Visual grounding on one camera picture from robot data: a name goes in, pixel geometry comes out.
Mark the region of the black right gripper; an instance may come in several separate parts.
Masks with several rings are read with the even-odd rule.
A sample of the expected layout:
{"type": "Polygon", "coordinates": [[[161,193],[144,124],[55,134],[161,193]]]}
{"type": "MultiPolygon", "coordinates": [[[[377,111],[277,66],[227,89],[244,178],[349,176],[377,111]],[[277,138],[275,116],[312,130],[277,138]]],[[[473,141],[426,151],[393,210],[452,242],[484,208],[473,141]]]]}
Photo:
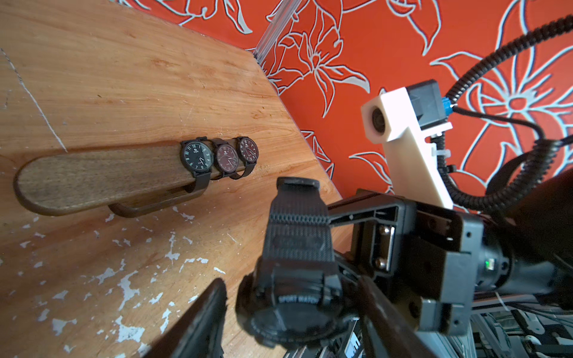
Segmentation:
{"type": "Polygon", "coordinates": [[[338,261],[371,278],[417,331],[462,336],[469,329],[483,221],[400,196],[361,190],[329,204],[331,226],[353,227],[338,261]]]}

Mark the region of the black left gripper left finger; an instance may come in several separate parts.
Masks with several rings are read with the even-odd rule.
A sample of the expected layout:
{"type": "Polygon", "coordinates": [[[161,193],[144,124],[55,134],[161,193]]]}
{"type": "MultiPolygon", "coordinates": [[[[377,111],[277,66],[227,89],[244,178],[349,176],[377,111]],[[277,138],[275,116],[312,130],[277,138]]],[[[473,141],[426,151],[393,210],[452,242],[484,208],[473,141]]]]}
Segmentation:
{"type": "Polygon", "coordinates": [[[222,336],[227,311],[227,289],[217,278],[194,301],[176,324],[156,341],[146,357],[224,356],[222,336]]]}

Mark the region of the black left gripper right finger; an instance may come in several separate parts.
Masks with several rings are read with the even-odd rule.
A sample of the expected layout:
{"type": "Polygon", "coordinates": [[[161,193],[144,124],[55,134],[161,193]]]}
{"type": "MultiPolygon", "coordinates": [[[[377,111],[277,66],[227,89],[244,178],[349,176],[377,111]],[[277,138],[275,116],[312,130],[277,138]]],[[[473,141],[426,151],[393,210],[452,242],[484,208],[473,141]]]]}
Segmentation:
{"type": "Polygon", "coordinates": [[[369,277],[358,279],[356,301],[368,357],[379,357],[382,348],[389,357],[436,356],[369,277]]]}

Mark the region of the black digital square watch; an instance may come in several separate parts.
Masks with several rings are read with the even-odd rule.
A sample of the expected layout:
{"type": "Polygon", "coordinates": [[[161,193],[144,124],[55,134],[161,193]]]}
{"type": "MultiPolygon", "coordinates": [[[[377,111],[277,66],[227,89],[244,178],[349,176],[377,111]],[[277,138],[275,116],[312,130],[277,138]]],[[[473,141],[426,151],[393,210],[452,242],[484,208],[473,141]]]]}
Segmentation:
{"type": "Polygon", "coordinates": [[[322,347],[349,329],[353,313],[335,261],[328,208],[317,180],[279,177],[262,255],[237,293],[237,321],[257,343],[322,347]]]}

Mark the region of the dark wooden watch stand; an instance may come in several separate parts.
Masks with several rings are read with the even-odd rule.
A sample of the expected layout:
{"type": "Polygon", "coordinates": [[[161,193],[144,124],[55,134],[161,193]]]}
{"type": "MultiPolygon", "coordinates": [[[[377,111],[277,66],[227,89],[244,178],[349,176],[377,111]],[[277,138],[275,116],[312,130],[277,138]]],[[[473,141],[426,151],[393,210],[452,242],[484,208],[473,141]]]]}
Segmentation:
{"type": "Polygon", "coordinates": [[[86,149],[25,164],[13,188],[20,204],[45,216],[109,207],[136,218],[204,194],[191,192],[194,177],[180,159],[177,142],[86,149]]]}

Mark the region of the black slim round watch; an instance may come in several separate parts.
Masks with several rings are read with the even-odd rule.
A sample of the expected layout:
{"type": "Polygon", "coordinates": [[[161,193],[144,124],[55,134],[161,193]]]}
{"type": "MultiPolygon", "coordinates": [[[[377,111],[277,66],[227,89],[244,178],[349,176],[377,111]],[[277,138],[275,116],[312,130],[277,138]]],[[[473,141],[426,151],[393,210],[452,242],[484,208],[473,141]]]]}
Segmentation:
{"type": "Polygon", "coordinates": [[[214,163],[220,172],[216,180],[236,174],[239,166],[239,157],[234,146],[219,138],[214,138],[211,142],[214,150],[214,163]]]}

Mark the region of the black watch dark red dial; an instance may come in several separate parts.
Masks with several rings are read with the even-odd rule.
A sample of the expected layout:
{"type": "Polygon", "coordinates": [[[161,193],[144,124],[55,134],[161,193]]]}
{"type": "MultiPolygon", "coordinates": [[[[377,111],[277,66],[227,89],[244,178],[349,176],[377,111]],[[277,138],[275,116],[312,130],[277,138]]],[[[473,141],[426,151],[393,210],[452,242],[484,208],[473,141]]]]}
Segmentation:
{"type": "Polygon", "coordinates": [[[194,193],[207,189],[212,174],[213,152],[207,145],[207,137],[181,142],[180,159],[184,168],[194,177],[194,182],[184,189],[194,193]]]}

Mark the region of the black watch placed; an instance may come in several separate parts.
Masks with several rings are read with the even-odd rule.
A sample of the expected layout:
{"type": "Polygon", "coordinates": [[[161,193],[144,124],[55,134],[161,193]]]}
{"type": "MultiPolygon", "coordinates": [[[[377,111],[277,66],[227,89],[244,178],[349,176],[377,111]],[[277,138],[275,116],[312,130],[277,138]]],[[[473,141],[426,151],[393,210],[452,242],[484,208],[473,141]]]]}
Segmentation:
{"type": "Polygon", "coordinates": [[[235,141],[237,144],[237,153],[241,161],[246,164],[242,174],[234,173],[231,176],[231,179],[239,180],[242,177],[249,176],[253,172],[258,162],[260,152],[255,141],[249,137],[236,137],[235,141]]]}

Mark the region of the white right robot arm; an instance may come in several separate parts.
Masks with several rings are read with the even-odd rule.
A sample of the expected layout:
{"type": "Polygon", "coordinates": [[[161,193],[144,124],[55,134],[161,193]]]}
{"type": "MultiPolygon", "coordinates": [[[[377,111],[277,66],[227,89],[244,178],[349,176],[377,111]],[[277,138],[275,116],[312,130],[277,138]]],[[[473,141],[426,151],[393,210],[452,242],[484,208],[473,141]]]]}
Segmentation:
{"type": "Polygon", "coordinates": [[[486,193],[452,180],[445,133],[459,98],[486,73],[572,30],[565,16],[528,31],[474,65],[445,96],[435,81],[379,95],[361,108],[367,138],[383,146],[392,195],[362,191],[329,207],[331,224],[354,228],[339,259],[345,311],[372,316],[389,304],[418,331],[465,334],[478,292],[546,297],[572,305],[572,174],[545,180],[571,137],[539,126],[531,151],[494,174],[486,193]]]}

